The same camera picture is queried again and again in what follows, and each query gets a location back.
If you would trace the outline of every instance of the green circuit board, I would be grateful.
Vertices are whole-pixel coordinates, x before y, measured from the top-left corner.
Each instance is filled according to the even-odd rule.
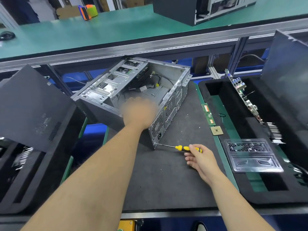
[[[204,111],[204,113],[205,113],[205,116],[206,116],[206,119],[207,119],[207,121],[208,121],[208,124],[209,124],[210,126],[215,126],[216,123],[215,123],[215,121],[214,121],[213,115],[212,115],[212,113],[211,113],[211,110],[210,110],[208,104],[207,104],[207,103],[204,103],[204,104],[201,104],[201,106],[202,106],[203,111]]]

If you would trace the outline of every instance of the forearm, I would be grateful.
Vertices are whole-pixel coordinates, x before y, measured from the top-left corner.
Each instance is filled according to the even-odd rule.
[[[54,192],[23,231],[116,230],[141,132],[124,127]]]
[[[217,175],[211,187],[228,231],[274,231],[225,175]]]

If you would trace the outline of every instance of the green workbench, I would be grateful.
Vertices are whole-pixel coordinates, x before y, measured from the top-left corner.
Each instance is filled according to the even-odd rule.
[[[0,59],[59,50],[88,50],[88,46],[116,44],[141,38],[179,34],[196,30],[214,31],[221,27],[249,23],[264,24],[308,14],[308,0],[258,0],[248,8],[218,17],[197,26],[168,19],[153,12],[152,5],[99,14],[90,21],[81,17],[23,25],[14,30],[17,38],[0,44]]]

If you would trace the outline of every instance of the gray foam mat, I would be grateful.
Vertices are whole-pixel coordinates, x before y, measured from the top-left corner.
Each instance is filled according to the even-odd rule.
[[[110,130],[108,139],[115,134],[115,131]],[[160,143],[171,146],[203,144],[213,151],[218,166],[225,173],[193,82],[189,83],[188,95]],[[196,170],[186,164],[182,151],[164,146],[157,146],[152,151],[142,144],[138,145],[123,211],[216,206],[211,188]]]

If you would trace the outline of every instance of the blue and orange object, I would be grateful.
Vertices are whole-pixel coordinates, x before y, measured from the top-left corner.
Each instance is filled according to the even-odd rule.
[[[86,5],[86,6],[79,5],[78,9],[84,20],[90,20],[98,15],[95,5]]]

